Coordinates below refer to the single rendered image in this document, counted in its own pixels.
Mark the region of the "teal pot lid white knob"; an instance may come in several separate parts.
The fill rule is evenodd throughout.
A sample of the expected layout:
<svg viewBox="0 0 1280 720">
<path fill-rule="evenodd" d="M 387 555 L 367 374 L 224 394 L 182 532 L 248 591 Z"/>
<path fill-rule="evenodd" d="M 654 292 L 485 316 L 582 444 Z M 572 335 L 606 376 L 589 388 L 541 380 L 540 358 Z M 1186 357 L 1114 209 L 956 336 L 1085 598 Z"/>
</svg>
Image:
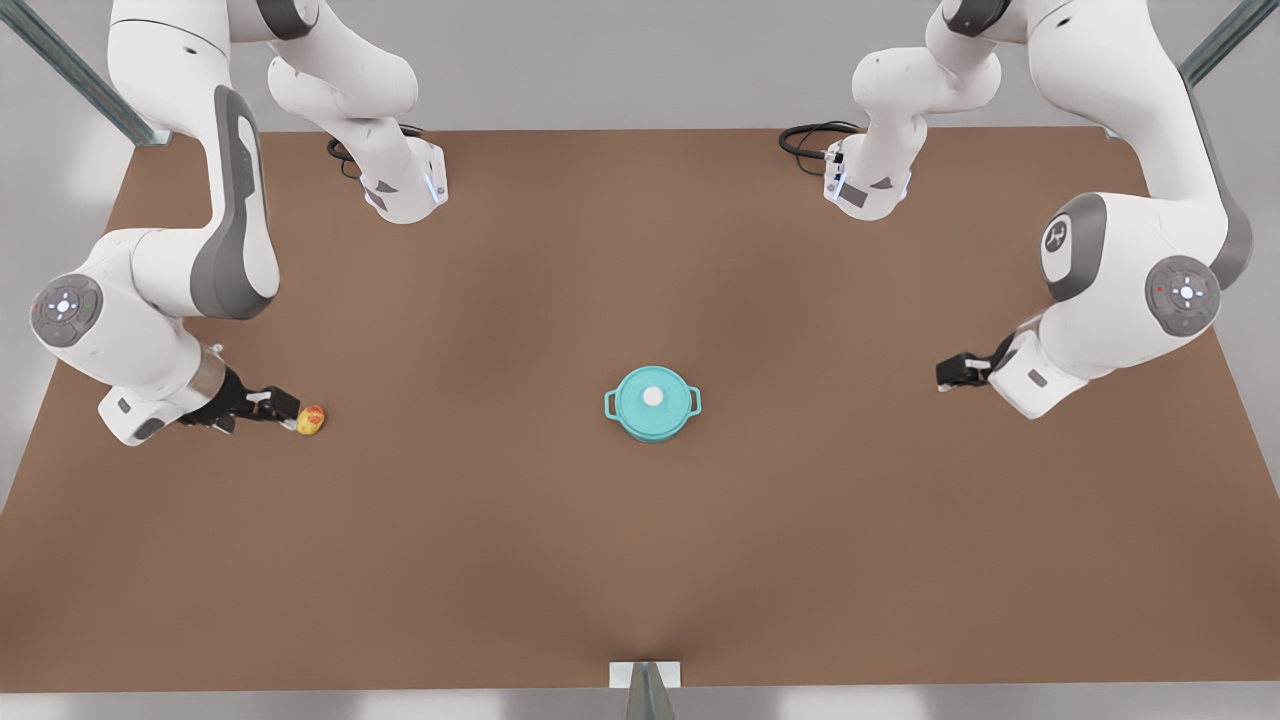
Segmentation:
<svg viewBox="0 0 1280 720">
<path fill-rule="evenodd" d="M 644 392 L 644 401 L 649 405 L 658 405 L 663 397 L 675 398 L 675 393 L 690 389 L 684 378 L 664 366 L 643 366 L 628 373 L 617 389 L 627 392 Z"/>
</svg>

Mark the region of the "teal pot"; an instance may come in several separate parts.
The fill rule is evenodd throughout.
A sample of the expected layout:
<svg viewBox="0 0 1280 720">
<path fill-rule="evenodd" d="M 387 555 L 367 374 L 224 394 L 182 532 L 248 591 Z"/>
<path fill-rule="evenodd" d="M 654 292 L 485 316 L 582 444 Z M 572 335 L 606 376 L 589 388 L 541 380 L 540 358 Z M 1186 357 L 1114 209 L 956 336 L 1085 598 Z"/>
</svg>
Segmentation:
<svg viewBox="0 0 1280 720">
<path fill-rule="evenodd" d="M 658 405 L 649 405 L 644 392 L 612 389 L 604 395 L 605 418 L 617 421 L 622 429 L 643 443 L 657 445 L 678 434 L 694 416 L 701 413 L 701 391 L 696 387 L 663 397 Z"/>
</svg>

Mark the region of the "silver frame post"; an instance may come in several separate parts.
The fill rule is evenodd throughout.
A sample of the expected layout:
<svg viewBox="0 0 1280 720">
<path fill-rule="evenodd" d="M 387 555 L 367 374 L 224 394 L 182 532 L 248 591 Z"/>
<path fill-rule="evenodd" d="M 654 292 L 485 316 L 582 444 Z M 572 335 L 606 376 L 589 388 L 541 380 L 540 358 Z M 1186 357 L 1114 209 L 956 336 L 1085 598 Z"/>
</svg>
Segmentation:
<svg viewBox="0 0 1280 720">
<path fill-rule="evenodd" d="M 161 147 L 172 132 L 155 129 L 45 22 L 26 0 L 0 0 L 0 22 L 46 61 L 133 145 Z"/>
<path fill-rule="evenodd" d="M 1238 0 L 1234 8 L 1178 64 L 1188 88 L 1199 82 L 1280 6 L 1280 0 Z"/>
<path fill-rule="evenodd" d="M 627 691 L 625 720 L 677 720 L 669 689 L 681 685 L 678 661 L 609 662 L 609 688 Z"/>
</svg>

